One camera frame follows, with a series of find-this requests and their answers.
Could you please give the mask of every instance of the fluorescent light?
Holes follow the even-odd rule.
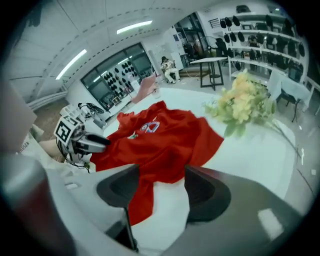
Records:
[[[128,58],[125,58],[125,59],[121,60],[121,61],[118,63],[118,65],[121,64],[122,62],[125,62],[127,59],[128,59]]]
[[[116,34],[120,34],[122,32],[125,32],[125,31],[128,31],[128,30],[132,30],[134,28],[138,28],[138,27],[141,27],[141,26],[145,26],[145,25],[149,25],[152,23],[152,20],[149,20],[149,21],[145,21],[145,22],[140,22],[140,23],[137,23],[137,24],[133,24],[133,25],[130,25],[130,26],[126,26],[124,28],[121,28],[121,29],[118,29],[116,31]]]
[[[86,49],[84,49],[82,52],[80,52],[77,56],[75,56],[65,67],[64,69],[62,69],[62,71],[60,72],[60,74],[58,74],[58,76],[56,77],[55,80],[59,80],[64,73],[73,65],[73,63],[75,63],[82,55],[84,55],[86,53]]]

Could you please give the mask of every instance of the white table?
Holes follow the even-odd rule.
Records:
[[[201,88],[202,87],[212,87],[213,90],[216,90],[216,86],[223,86],[224,85],[224,78],[222,75],[221,66],[220,66],[219,61],[226,60],[226,59],[227,59],[227,57],[211,57],[211,58],[202,58],[202,59],[190,62],[190,64],[200,64],[200,87]],[[214,62],[217,62],[220,74],[216,74]],[[207,85],[203,85],[203,71],[202,71],[203,63],[208,63],[210,84],[207,84]],[[217,79],[217,78],[221,78],[220,83],[215,82],[215,79]]]
[[[158,101],[168,109],[192,111],[196,117],[206,116],[202,103],[219,96],[184,89],[160,88],[160,97],[147,96],[128,112],[139,113]],[[207,117],[209,125],[223,136],[226,125]],[[294,133],[278,122],[295,145]],[[119,126],[116,120],[104,131],[104,136],[114,133]],[[280,198],[284,198],[295,164],[295,151],[278,133],[249,124],[243,137],[228,137],[216,154],[204,165],[227,174],[256,181]],[[189,213],[189,200],[184,179],[175,184],[155,182],[152,216],[132,227],[134,238],[142,248],[167,249],[184,231]]]

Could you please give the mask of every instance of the red shirt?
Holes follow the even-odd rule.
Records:
[[[129,204],[131,225],[152,214],[153,183],[176,183],[184,177],[184,166],[204,165],[218,150],[223,138],[205,118],[191,111],[169,110],[164,101],[134,115],[119,113],[120,123],[108,139],[103,153],[92,154],[96,171],[127,164],[139,165],[139,187]]]

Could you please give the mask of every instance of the person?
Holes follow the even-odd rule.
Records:
[[[170,76],[170,74],[175,74],[175,79],[180,82],[180,76],[178,69],[175,68],[174,62],[167,59],[165,56],[161,58],[161,69],[164,71],[164,76],[169,80],[170,83],[175,84],[176,81]]]

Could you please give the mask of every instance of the display shelf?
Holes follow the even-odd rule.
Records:
[[[261,48],[261,47],[252,47],[252,46],[230,46],[230,49],[244,49],[244,50],[256,50],[256,51],[262,51],[262,52],[266,52],[266,53],[272,53],[275,55],[281,55],[282,57],[286,57],[288,59],[292,59],[295,62],[299,62],[302,63],[301,60],[292,57],[291,55],[276,51],[276,50],[270,50],[270,49],[266,49],[266,48]]]
[[[256,65],[256,66],[260,66],[260,67],[266,68],[268,70],[277,71],[277,72],[279,72],[280,74],[283,74],[283,75],[286,74],[283,70],[281,70],[281,69],[279,69],[279,68],[277,68],[275,66],[268,65],[265,62],[261,62],[261,61],[249,60],[249,59],[243,59],[243,58],[229,58],[229,60],[232,61],[232,62],[242,62],[242,63],[253,64],[253,65]]]
[[[293,36],[286,35],[286,34],[283,34],[283,33],[273,32],[273,31],[256,30],[256,29],[239,29],[239,30],[229,30],[226,33],[227,34],[231,34],[231,32],[233,32],[233,33],[241,32],[243,34],[258,34],[258,33],[263,34],[263,35],[269,34],[269,35],[273,35],[273,36],[280,36],[282,38],[291,39],[293,41],[296,41],[297,43],[301,43],[301,40],[298,39],[298,38],[295,38]]]
[[[236,78],[239,73],[241,73],[241,71],[235,71],[231,74],[231,77]],[[264,86],[266,86],[269,81],[268,78],[261,77],[261,76],[255,75],[255,74],[251,74],[249,72],[248,72],[248,76],[251,81],[257,82],[257,83],[262,84]]]
[[[268,13],[268,14],[257,14],[255,12],[243,12],[239,14],[235,14],[239,21],[265,21],[266,15],[270,16],[272,21],[274,23],[284,23],[285,19],[290,20],[288,17],[284,17],[278,14]]]

